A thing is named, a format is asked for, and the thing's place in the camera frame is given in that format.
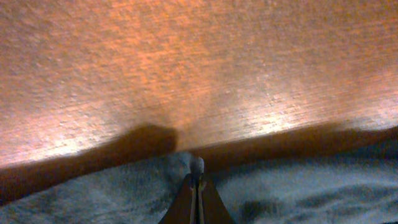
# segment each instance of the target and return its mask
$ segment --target wooden surface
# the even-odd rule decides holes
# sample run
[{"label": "wooden surface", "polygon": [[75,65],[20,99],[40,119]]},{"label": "wooden surface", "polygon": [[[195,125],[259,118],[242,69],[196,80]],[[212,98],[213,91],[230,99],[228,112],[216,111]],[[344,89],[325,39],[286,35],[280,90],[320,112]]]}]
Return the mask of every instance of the wooden surface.
[{"label": "wooden surface", "polygon": [[1,1],[0,72],[2,169],[146,124],[207,158],[344,150],[396,136],[369,131],[398,125],[398,3]]}]

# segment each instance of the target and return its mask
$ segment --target wrinkled fabric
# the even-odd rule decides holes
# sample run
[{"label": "wrinkled fabric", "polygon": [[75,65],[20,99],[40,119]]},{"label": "wrinkled fabric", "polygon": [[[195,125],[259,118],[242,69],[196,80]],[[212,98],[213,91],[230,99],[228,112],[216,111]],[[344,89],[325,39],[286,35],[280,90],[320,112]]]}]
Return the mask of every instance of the wrinkled fabric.
[{"label": "wrinkled fabric", "polygon": [[[398,221],[398,142],[335,157],[262,161],[212,174],[236,223]],[[186,152],[85,175],[0,208],[0,223],[157,223]]]}]

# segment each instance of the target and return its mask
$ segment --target brown wooden surface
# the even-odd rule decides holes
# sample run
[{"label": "brown wooden surface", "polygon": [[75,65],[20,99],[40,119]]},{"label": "brown wooden surface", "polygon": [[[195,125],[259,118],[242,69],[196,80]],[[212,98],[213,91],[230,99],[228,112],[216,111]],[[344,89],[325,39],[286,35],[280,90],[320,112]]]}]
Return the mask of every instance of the brown wooden surface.
[{"label": "brown wooden surface", "polygon": [[[0,72],[3,170],[145,124],[232,164],[341,151],[397,134],[369,131],[398,125],[398,3],[3,0]],[[127,146],[165,153],[115,161]]]}]

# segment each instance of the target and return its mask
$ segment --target gray cloth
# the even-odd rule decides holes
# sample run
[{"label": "gray cloth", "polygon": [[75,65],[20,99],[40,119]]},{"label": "gray cloth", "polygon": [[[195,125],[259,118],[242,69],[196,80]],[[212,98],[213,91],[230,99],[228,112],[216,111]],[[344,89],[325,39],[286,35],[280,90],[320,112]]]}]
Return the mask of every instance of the gray cloth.
[{"label": "gray cloth", "polygon": [[[236,223],[398,221],[397,141],[351,154],[213,174]],[[0,223],[157,223],[190,172],[178,153],[70,180],[0,208]]]}]

